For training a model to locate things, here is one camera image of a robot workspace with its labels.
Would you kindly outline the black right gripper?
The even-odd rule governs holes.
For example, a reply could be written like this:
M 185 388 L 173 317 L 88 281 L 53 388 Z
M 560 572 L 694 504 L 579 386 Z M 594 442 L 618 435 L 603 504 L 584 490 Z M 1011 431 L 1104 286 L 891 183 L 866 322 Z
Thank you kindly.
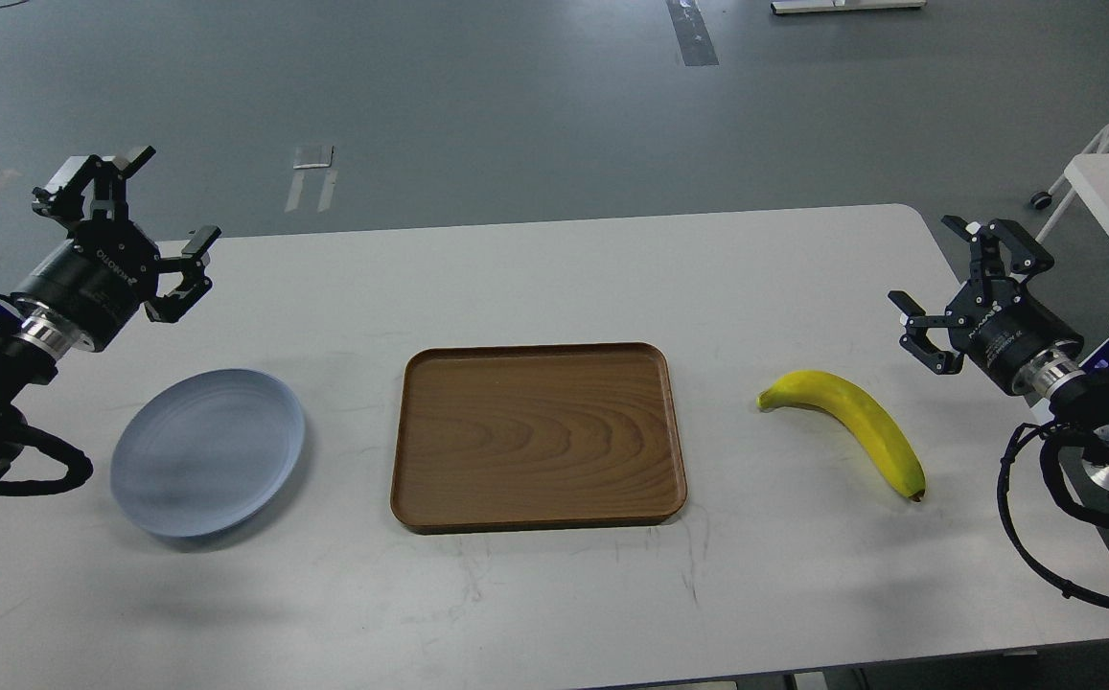
M 1056 265 L 1049 250 L 1010 219 L 979 222 L 944 215 L 942 223 L 969 248 L 966 283 L 1010 276 L 1031 280 Z M 909 351 L 927 371 L 956 375 L 964 355 L 1007 396 L 1032 390 L 1030 376 L 1022 368 L 1042 351 L 1076 357 L 1083 345 L 1080 333 L 1046 310 L 1022 284 L 997 284 L 987 297 L 978 287 L 964 285 L 948 303 L 947 314 L 942 315 L 928 314 L 904 291 L 891 291 L 888 300 L 903 317 L 901 348 Z M 949 331 L 956 351 L 938 348 L 928 336 L 930 329 Z

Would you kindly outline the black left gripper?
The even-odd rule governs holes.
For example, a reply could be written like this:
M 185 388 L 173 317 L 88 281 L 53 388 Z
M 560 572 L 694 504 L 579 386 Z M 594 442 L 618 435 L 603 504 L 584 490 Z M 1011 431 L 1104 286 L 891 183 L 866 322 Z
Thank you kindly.
M 147 319 L 172 324 L 212 290 L 205 270 L 222 235 L 215 224 L 192 233 L 176 257 L 160 258 L 155 241 L 129 221 L 128 181 L 155 154 L 154 146 L 77 154 L 32 190 L 33 213 L 73 232 L 20 281 L 12 300 L 68 319 L 84 351 L 105 351 L 143 303 Z M 180 283 L 156 296 L 157 274 L 173 272 Z

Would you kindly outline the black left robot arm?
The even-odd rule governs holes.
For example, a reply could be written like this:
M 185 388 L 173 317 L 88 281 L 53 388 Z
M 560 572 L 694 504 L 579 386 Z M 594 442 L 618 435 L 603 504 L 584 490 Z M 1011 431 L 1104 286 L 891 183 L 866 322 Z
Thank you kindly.
M 68 158 L 33 191 L 34 213 L 67 237 L 14 291 L 0 293 L 0 496 L 55 496 L 93 474 L 84 451 L 27 422 L 14 403 L 21 392 L 53 380 L 69 351 L 105 351 L 138 311 L 174 323 L 213 286 L 205 270 L 217 226 L 199 229 L 165 257 L 130 219 L 128 182 L 154 155 L 142 146 Z

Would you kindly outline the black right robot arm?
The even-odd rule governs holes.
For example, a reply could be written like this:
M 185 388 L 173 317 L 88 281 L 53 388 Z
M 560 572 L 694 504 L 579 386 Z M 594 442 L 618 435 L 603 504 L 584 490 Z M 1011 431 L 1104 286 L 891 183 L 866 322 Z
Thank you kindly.
M 909 293 L 889 293 L 903 314 L 901 346 L 936 375 L 955 375 L 971 361 L 1006 396 L 1036 394 L 1048 402 L 1059 429 L 1042 446 L 1046 481 L 1066 506 L 1062 449 L 1079 449 L 1083 463 L 1109 469 L 1109 366 L 1081 366 L 1080 333 L 1032 297 L 1031 280 L 1051 268 L 1054 257 L 1022 224 L 953 215 L 942 222 L 966 241 L 969 274 L 939 315 L 922 310 Z

